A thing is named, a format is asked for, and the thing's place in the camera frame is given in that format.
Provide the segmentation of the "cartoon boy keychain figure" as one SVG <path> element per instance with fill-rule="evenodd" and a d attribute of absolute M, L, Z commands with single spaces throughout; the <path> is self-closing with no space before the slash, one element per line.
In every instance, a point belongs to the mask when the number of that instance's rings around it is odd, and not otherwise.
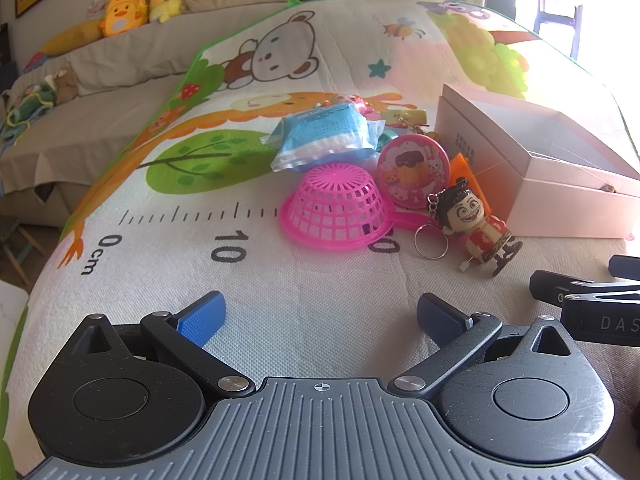
<path fill-rule="evenodd" d="M 465 177 L 457 178 L 453 185 L 426 196 L 428 221 L 418 226 L 413 234 L 413 244 L 420 256 L 427 260 L 444 258 L 449 250 L 451 237 L 463 240 L 468 258 L 459 266 L 461 272 L 473 262 L 481 266 L 494 264 L 491 276 L 496 278 L 523 248 L 509 230 L 506 222 L 488 214 L 480 196 L 476 195 Z M 445 247 L 438 256 L 428 256 L 419 246 L 423 231 L 436 229 L 445 240 Z"/>

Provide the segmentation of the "orange pumpkin toy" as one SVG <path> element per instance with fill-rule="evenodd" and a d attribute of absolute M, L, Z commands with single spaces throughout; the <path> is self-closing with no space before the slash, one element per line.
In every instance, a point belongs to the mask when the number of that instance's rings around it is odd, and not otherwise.
<path fill-rule="evenodd" d="M 455 185 L 458 179 L 465 178 L 465 180 L 468 181 L 469 189 L 482 201 L 486 214 L 490 214 L 491 208 L 488 200 L 486 200 L 486 196 L 480 187 L 480 184 L 477 182 L 477 178 L 472 173 L 468 160 L 461 153 L 458 153 L 450 159 L 449 165 L 449 185 Z"/>

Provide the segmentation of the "pink round cartoon tin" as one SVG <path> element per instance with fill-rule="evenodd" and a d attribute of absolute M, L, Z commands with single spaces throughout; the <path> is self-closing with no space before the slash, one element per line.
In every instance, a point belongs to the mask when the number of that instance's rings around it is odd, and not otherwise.
<path fill-rule="evenodd" d="M 425 209 L 427 196 L 442 192 L 450 176 L 445 150 L 424 134 L 398 136 L 384 146 L 378 158 L 380 189 L 402 208 Z"/>

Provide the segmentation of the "pink plastic strainer basket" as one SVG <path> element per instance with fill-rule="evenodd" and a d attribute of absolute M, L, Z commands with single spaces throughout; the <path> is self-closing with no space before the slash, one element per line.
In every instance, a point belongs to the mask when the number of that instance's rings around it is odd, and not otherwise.
<path fill-rule="evenodd" d="M 307 171 L 278 218 L 293 240 L 326 250 L 367 247 L 393 229 L 437 230 L 425 214 L 397 210 L 366 170 L 342 162 Z"/>

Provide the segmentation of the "blue tissue packet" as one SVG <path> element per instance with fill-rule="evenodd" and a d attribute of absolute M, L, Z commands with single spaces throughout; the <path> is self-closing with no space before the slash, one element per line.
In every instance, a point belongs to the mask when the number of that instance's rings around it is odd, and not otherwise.
<path fill-rule="evenodd" d="M 337 104 L 281 118 L 262 143 L 277 151 L 273 172 L 306 172 L 332 162 L 363 164 L 378 151 L 384 129 L 384 120 L 369 120 L 352 104 Z"/>

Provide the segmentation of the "pink pig toy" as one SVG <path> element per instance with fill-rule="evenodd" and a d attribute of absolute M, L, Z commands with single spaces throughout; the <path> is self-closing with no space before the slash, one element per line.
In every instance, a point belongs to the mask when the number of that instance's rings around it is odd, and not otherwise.
<path fill-rule="evenodd" d="M 334 94 L 332 98 L 329 98 L 329 103 L 331 105 L 352 104 L 362 116 L 374 113 L 374 108 L 370 103 L 356 94 Z"/>

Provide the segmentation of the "pink cardboard box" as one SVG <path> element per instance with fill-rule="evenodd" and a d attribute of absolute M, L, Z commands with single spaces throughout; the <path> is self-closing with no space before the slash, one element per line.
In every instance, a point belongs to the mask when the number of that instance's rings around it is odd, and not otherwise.
<path fill-rule="evenodd" d="M 639 174 L 566 115 L 498 93 L 442 87 L 435 131 L 468 161 L 492 212 L 522 237 L 639 233 Z"/>

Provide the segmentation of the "cartoon animal play mat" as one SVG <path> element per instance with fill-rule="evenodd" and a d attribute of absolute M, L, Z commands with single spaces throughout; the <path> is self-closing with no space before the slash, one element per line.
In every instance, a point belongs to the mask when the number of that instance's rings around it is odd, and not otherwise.
<path fill-rule="evenodd" d="M 510 18 L 318 0 L 208 30 L 1 309 L 1 474 L 43 458 L 32 393 L 82 319 L 227 314 L 206 349 L 268 376 L 390 379 L 431 353 L 434 292 L 512 324 L 546 269 L 639 251 L 639 138 L 612 94 Z"/>

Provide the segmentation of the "beige covered sofa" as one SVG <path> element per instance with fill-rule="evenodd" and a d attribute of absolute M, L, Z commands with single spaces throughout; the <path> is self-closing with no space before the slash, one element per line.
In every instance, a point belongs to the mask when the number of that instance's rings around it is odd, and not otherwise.
<path fill-rule="evenodd" d="M 202 47 L 284 9 L 259 3 L 183 14 L 52 58 L 14 82 L 25 90 L 69 68 L 78 95 L 38 118 L 1 151 L 1 212 L 36 226 L 64 226 L 110 162 L 153 119 Z"/>

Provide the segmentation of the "green knitted cloth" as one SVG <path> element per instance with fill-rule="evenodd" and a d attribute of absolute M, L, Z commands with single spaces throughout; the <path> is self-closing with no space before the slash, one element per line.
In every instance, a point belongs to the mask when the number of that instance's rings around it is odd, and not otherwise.
<path fill-rule="evenodd" d="M 58 92 L 47 81 L 33 84 L 10 107 L 1 128 L 1 140 L 12 144 L 32 124 L 55 107 Z"/>

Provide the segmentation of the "yellow duck plush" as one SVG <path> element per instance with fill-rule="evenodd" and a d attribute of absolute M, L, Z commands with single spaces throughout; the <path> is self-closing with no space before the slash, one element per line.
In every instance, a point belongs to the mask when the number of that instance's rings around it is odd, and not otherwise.
<path fill-rule="evenodd" d="M 100 23 L 104 37 L 113 37 L 145 25 L 149 21 L 146 0 L 110 0 Z"/>

